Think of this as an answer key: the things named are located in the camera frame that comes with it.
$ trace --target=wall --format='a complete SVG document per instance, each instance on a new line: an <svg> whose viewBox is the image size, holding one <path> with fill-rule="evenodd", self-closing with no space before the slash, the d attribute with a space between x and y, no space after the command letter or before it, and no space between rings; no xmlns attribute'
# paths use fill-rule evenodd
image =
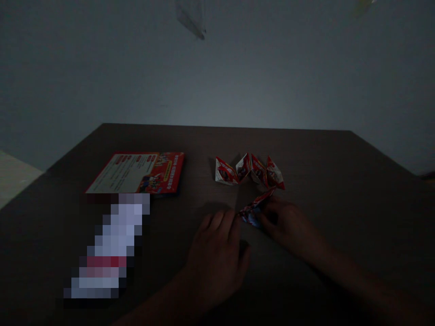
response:
<svg viewBox="0 0 435 326"><path fill-rule="evenodd" d="M206 0L200 41L168 0L2 0L0 149L44 170L101 122L350 129L433 170L435 3L355 2Z"/></svg>

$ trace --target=red printed paper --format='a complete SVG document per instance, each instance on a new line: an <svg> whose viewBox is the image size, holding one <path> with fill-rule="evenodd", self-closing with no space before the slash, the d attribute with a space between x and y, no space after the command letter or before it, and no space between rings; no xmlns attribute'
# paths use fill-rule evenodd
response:
<svg viewBox="0 0 435 326"><path fill-rule="evenodd" d="M215 181L224 183L230 186L237 185L251 171L251 162L249 153L246 153L243 158L236 164L236 168L232 168L228 163L216 157L216 175Z"/></svg>
<svg viewBox="0 0 435 326"><path fill-rule="evenodd" d="M184 153L115 153L86 193L177 193Z"/></svg>

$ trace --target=table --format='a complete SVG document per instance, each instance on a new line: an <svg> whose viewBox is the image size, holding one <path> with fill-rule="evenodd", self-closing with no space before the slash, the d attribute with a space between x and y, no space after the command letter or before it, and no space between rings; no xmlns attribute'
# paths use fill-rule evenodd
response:
<svg viewBox="0 0 435 326"><path fill-rule="evenodd" d="M183 151L178 197L155 199L144 227L134 286L106 310L59 304L63 280L92 245L101 214L79 197L115 151ZM245 152L281 169L284 199L298 204L335 246L362 266L435 302L434 191L350 131L102 124L0 211L2 307L15 321L109 323L168 282L181 268L202 216L242 208L252 182L214 182L215 157L235 163ZM340 295L315 271L250 225L252 246L242 289L204 324L349 323Z"/></svg>

